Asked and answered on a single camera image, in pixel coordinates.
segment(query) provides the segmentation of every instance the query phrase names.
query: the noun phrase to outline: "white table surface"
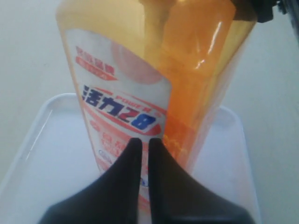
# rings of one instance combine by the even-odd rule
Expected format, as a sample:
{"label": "white table surface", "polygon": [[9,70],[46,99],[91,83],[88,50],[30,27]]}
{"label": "white table surface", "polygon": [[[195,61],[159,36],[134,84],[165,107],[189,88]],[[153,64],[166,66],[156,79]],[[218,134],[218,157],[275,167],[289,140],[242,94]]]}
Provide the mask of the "white table surface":
{"label": "white table surface", "polygon": [[[0,181],[44,101],[74,92],[60,0],[1,0]],[[299,47],[287,16],[257,24],[224,99],[242,119],[265,224],[299,222]]]}

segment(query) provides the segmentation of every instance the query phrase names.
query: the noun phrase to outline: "orange liquid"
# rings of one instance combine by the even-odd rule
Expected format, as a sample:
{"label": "orange liquid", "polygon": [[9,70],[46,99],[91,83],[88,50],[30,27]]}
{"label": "orange liquid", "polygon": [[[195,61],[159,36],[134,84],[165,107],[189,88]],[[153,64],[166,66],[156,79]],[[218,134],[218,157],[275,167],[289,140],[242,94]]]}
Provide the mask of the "orange liquid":
{"label": "orange liquid", "polygon": [[[123,45],[170,81],[164,142],[184,167],[204,117],[215,103],[220,73],[253,27],[254,22],[246,23],[228,42],[230,30],[237,32],[244,25],[233,21],[235,15],[230,0],[64,0],[57,21],[75,84],[64,34],[72,28]],[[226,43],[233,48],[223,52]]]}

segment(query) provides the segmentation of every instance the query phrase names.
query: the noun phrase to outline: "tray rim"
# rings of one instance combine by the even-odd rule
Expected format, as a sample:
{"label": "tray rim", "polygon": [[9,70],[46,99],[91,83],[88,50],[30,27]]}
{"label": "tray rim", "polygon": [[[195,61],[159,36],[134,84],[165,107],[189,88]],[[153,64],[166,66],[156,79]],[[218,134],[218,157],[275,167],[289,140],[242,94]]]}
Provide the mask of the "tray rim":
{"label": "tray rim", "polygon": [[[5,190],[7,184],[10,181],[10,178],[13,174],[13,172],[15,171],[17,165],[18,165],[18,161],[21,158],[24,150],[26,150],[26,147],[28,145],[34,145],[34,142],[32,142],[32,138],[33,139],[37,139],[40,132],[43,130],[43,127],[41,128],[39,134],[35,134],[35,131],[37,129],[37,124],[43,119],[43,117],[45,116],[45,113],[47,112],[47,109],[51,106],[51,104],[55,103],[57,100],[61,99],[61,98],[76,98],[77,99],[77,95],[76,93],[62,93],[56,96],[53,96],[52,98],[48,99],[47,101],[45,101],[42,106],[40,107],[34,121],[32,122],[27,134],[25,135],[21,145],[19,146],[19,149],[17,150],[6,174],[4,175],[4,178],[2,179],[2,182],[0,183],[0,197],[3,193],[3,191]],[[245,162],[245,166],[246,166],[246,170],[248,172],[248,175],[251,177],[250,180],[250,185],[251,188],[253,189],[253,199],[255,201],[255,206],[257,208],[257,221],[258,223],[262,223],[261,220],[261,211],[260,211],[260,206],[259,206],[259,202],[258,202],[258,198],[257,198],[257,193],[256,193],[256,188],[255,188],[255,182],[253,179],[253,174],[252,174],[252,169],[251,169],[251,165],[250,165],[250,159],[249,159],[249,153],[248,153],[248,147],[246,144],[246,138],[245,138],[245,134],[244,134],[244,129],[243,129],[243,125],[241,122],[241,119],[239,118],[239,116],[232,111],[231,109],[225,107],[225,106],[220,106],[219,110],[223,110],[226,113],[230,114],[236,121],[238,128],[240,129],[239,131],[239,135],[240,135],[240,140],[243,142],[244,145],[244,149],[242,150],[243,155],[246,157],[246,162]]]}

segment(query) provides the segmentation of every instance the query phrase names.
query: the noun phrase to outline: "red stripe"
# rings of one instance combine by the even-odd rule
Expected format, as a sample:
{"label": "red stripe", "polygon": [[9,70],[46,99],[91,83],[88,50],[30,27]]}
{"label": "red stripe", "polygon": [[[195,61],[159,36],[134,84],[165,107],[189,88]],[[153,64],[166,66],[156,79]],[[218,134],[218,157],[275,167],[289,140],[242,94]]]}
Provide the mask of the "red stripe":
{"label": "red stripe", "polygon": [[83,60],[80,57],[76,57],[76,63],[78,65],[80,65],[82,68],[86,69],[87,71],[89,71],[90,73],[94,74],[95,76],[107,80],[107,81],[114,81],[117,80],[117,78],[101,71],[100,69],[98,69],[97,67],[93,66],[92,64],[86,62],[85,60]]}
{"label": "red stripe", "polygon": [[127,94],[127,93],[125,93],[125,92],[124,92],[124,94],[126,94],[126,95],[128,95],[128,96],[130,96],[130,97],[132,97],[132,98],[134,98],[134,99],[137,99],[137,100],[139,100],[140,102],[143,102],[144,104],[150,106],[151,108],[154,108],[155,110],[159,111],[160,113],[162,113],[162,114],[164,114],[164,115],[167,114],[167,110],[165,110],[165,109],[163,109],[163,108],[161,108],[161,107],[159,107],[159,106],[157,106],[157,105],[154,105],[154,104],[152,104],[152,103],[149,103],[149,102],[147,102],[147,101],[145,101],[145,100],[143,100],[143,99],[139,99],[139,98],[137,98],[137,97],[135,97],[135,96],[132,96],[132,95],[130,95],[130,94]]}
{"label": "red stripe", "polygon": [[95,89],[100,90],[100,91],[102,91],[104,93],[107,93],[108,95],[112,95],[113,94],[112,92],[110,92],[108,90],[104,90],[104,89],[101,89],[101,88],[98,88],[98,87],[95,87]]}

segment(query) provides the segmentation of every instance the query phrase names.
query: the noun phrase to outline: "white label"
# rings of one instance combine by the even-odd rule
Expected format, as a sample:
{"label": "white label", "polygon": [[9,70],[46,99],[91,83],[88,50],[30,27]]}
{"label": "white label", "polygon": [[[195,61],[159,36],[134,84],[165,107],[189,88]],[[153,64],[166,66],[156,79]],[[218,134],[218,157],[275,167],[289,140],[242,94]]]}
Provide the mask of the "white label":
{"label": "white label", "polygon": [[140,138],[140,194],[146,203],[148,142],[163,136],[171,84],[144,60],[99,34],[72,29],[66,39],[99,169],[106,171],[130,138]]}

